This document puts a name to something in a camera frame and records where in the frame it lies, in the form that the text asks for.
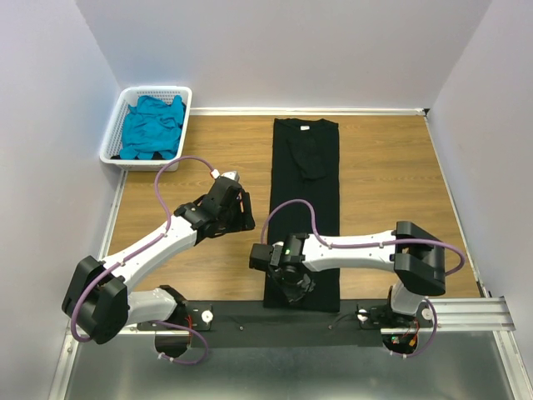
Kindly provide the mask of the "white plastic basket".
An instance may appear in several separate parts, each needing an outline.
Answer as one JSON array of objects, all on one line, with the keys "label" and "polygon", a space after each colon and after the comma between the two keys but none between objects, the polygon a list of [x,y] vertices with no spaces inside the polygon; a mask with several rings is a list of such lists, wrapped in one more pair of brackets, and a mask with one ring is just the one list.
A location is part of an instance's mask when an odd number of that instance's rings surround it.
[{"label": "white plastic basket", "polygon": [[182,155],[192,90],[180,86],[124,89],[104,133],[99,157],[122,170],[156,171]]}]

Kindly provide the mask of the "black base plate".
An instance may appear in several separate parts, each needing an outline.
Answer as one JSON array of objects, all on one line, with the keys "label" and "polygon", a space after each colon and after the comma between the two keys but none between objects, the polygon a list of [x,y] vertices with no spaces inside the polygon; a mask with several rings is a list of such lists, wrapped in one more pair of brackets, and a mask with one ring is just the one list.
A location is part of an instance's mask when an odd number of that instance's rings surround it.
[{"label": "black base plate", "polygon": [[414,351],[425,320],[394,315],[387,300],[342,300],[338,312],[265,308],[260,301],[188,301],[170,322],[199,332],[209,348],[381,347]]}]

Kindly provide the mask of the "blue t shirt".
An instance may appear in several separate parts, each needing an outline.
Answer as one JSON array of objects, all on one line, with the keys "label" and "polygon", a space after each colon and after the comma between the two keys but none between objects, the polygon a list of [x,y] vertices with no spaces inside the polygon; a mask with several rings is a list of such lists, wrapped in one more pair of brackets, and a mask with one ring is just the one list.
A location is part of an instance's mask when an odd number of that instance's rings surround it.
[{"label": "blue t shirt", "polygon": [[186,107],[179,95],[168,104],[142,95],[122,124],[122,160],[171,160],[177,155]]}]

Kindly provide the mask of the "aluminium rail frame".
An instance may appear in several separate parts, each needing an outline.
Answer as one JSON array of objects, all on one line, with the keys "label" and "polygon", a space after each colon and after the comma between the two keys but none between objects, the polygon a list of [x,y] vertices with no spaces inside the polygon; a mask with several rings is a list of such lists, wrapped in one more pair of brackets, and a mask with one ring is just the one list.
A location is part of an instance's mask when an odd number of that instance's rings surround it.
[{"label": "aluminium rail frame", "polygon": [[[155,231],[103,259],[85,257],[75,268],[62,302],[72,337],[104,344],[130,325],[156,324],[167,333],[185,331],[205,348],[311,348],[327,345],[382,347],[375,383],[403,383],[414,375],[400,365],[431,345],[420,335],[438,332],[511,332],[515,325],[503,297],[447,299],[446,253],[451,245],[412,222],[366,236],[323,236],[316,226],[290,232],[281,241],[265,223],[252,246],[249,266],[265,274],[281,294],[284,307],[268,312],[254,302],[230,301],[212,309],[198,307],[172,287],[140,292],[137,285],[177,254],[206,239],[255,227],[251,199],[237,172],[210,171],[209,192],[167,211]],[[365,300],[305,308],[318,296],[317,277],[338,268],[377,269],[396,275],[378,304]]]}]

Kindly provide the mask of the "black t shirt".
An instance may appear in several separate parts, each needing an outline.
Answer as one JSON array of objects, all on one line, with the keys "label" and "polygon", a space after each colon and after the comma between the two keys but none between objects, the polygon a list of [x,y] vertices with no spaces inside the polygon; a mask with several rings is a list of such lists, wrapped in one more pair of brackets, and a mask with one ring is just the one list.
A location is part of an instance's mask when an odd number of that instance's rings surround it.
[{"label": "black t shirt", "polygon": [[[336,122],[325,119],[276,118],[273,123],[271,195],[269,212],[280,204],[301,199],[316,214],[321,235],[340,236],[340,137]],[[301,203],[285,206],[271,219],[266,240],[283,241],[291,233],[310,233],[311,214]],[[312,274],[314,289],[296,308],[335,313],[340,308],[340,269]],[[288,308],[286,297],[265,277],[263,306]]]}]

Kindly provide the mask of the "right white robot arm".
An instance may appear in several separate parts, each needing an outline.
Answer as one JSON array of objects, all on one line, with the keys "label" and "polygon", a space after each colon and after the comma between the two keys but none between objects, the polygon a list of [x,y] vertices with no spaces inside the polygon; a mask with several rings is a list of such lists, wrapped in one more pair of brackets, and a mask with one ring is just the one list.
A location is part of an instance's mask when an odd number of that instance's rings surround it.
[{"label": "right white robot arm", "polygon": [[334,269],[375,269],[397,276],[383,316],[400,327],[416,315],[426,296],[446,293],[445,248],[412,222],[366,236],[290,234],[275,244],[255,243],[249,268],[265,273],[290,305],[321,290],[320,273]]}]

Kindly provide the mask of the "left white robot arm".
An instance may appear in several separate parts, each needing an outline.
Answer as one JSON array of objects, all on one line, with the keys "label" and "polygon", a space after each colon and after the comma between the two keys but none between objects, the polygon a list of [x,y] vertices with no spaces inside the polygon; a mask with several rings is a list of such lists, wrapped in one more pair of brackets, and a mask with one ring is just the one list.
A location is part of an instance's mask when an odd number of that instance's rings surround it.
[{"label": "left white robot arm", "polygon": [[104,344],[126,325],[158,320],[178,328],[185,317],[183,297],[171,287],[138,292],[136,286],[179,253],[207,238],[255,227],[250,195],[236,171],[217,177],[209,192],[182,204],[169,222],[130,247],[97,260],[87,256],[75,268],[62,311],[95,343]]}]

